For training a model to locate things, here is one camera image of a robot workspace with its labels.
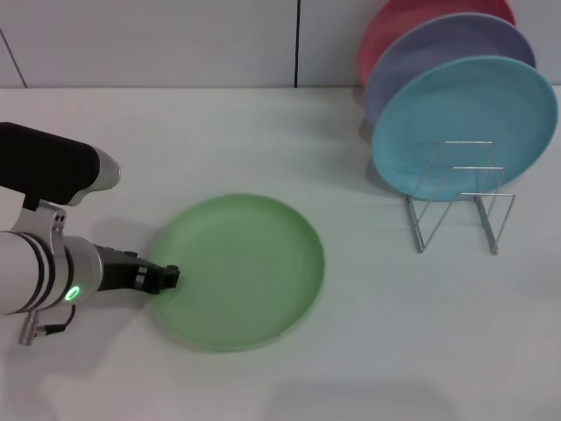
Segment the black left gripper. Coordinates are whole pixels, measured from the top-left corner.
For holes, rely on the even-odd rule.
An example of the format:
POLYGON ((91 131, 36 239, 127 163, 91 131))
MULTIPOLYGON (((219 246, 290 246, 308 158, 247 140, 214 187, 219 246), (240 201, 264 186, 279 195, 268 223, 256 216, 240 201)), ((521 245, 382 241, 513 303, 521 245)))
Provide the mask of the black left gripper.
POLYGON ((102 278, 97 291, 132 289, 142 292, 161 292, 174 289, 181 271, 174 265, 151 265, 134 252, 96 246, 102 263, 102 278))

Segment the green plastic plate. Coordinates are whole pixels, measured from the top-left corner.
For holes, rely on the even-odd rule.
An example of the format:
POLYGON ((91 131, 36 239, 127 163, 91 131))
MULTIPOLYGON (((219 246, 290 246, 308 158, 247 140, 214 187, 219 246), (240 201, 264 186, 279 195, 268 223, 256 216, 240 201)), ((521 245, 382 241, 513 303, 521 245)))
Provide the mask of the green plastic plate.
POLYGON ((191 346, 242 351, 298 325, 323 285, 320 237, 297 210, 268 196, 231 194, 172 219, 150 249, 175 265, 173 289, 153 297, 163 329, 191 346))

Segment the teal plastic plate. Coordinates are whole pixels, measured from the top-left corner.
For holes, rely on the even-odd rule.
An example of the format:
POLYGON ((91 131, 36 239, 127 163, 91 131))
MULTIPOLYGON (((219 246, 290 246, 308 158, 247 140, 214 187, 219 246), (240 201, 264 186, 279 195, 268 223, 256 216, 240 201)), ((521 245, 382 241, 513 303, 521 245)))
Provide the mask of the teal plastic plate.
POLYGON ((405 195, 451 201, 527 171, 550 144, 557 97, 520 61, 473 56, 431 69, 388 103, 373 131, 373 165, 405 195))

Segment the red plastic plate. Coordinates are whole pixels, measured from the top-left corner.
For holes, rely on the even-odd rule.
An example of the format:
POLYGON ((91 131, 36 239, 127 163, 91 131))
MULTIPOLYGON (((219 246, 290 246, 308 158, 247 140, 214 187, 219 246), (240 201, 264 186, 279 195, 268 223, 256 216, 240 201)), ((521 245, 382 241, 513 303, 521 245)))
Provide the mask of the red plastic plate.
POLYGON ((484 13, 516 24, 508 0, 387 0, 369 22, 359 45, 360 84, 367 84, 381 55, 401 35, 433 18, 460 12, 484 13))

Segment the purple plastic plate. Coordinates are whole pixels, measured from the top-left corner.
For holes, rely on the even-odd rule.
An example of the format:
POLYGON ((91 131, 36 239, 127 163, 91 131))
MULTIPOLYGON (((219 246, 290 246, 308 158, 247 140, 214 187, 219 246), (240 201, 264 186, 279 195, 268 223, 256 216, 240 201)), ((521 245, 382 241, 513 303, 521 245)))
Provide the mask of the purple plastic plate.
POLYGON ((536 66, 528 40, 508 21, 478 12, 433 18, 393 42, 366 84, 365 114, 375 126, 389 101, 417 76, 468 56, 498 55, 536 66))

